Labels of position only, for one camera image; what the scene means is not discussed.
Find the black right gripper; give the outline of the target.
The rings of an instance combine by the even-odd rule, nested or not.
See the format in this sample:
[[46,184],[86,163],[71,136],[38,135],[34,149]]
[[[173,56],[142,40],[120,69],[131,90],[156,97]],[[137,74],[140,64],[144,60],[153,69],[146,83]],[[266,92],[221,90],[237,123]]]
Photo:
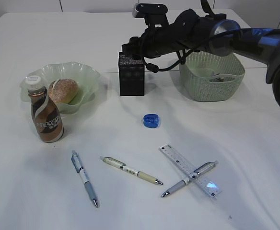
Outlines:
[[165,27],[146,29],[140,36],[134,36],[129,42],[122,45],[122,52],[127,57],[140,58],[140,52],[146,58],[158,58],[181,49],[177,41],[178,33],[174,24]]

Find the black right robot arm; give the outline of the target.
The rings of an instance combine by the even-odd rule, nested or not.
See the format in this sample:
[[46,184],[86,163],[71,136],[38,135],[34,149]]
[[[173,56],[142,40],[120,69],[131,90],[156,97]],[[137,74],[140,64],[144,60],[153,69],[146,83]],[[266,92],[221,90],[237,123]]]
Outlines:
[[241,28],[225,14],[206,11],[199,16],[192,9],[183,11],[169,23],[163,5],[136,4],[135,18],[143,18],[147,29],[122,45],[125,56],[144,61],[176,53],[178,63],[195,51],[224,57],[230,53],[264,63],[266,83],[272,85],[280,107],[280,29]]

